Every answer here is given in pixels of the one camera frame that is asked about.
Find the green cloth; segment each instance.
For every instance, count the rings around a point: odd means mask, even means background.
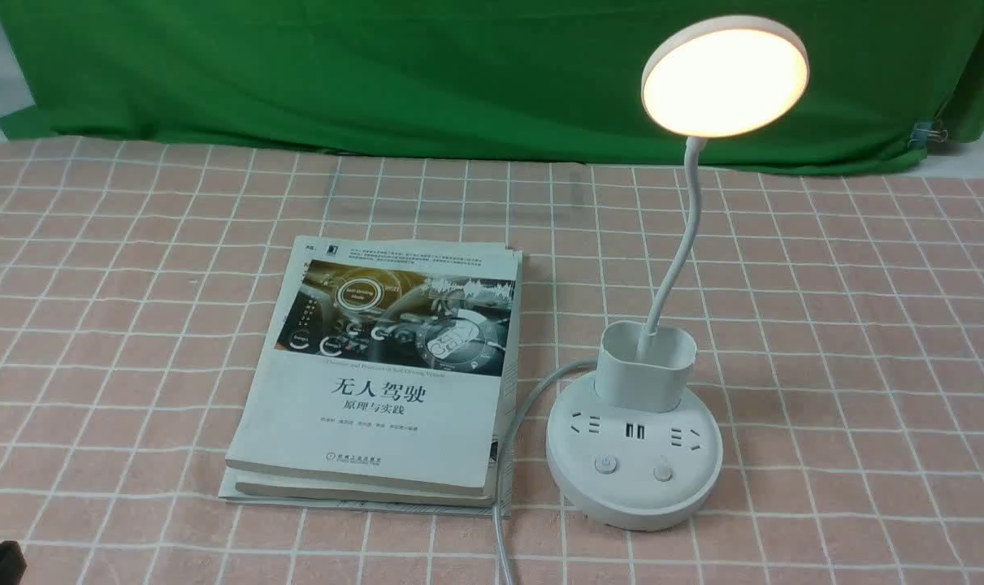
[[[898,171],[925,156],[915,123],[982,130],[984,0],[0,0],[37,104],[0,122],[10,137],[681,163],[682,138],[641,110],[644,60],[735,10],[803,37],[810,86],[704,163]]]

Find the publisher logo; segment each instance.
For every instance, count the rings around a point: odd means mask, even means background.
[[[332,451],[325,454],[325,460],[326,462],[352,463],[355,466],[379,466],[381,463],[379,457],[334,453]]]

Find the round lamp head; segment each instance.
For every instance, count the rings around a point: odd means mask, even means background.
[[[733,137],[791,110],[808,83],[806,47],[760,16],[707,19],[664,41],[644,67],[644,110],[686,137]]]

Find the grid pattern tablecloth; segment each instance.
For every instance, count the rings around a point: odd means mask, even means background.
[[[297,234],[527,254],[521,396],[640,319],[673,169],[0,145],[0,538],[26,583],[492,584],[488,521],[214,496]],[[984,585],[984,181],[706,171],[666,305],[722,424],[704,511],[588,522],[518,440],[525,585]]]

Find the book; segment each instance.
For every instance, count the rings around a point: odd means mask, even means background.
[[[511,475],[520,252],[302,236],[288,266],[221,497],[491,506]]]

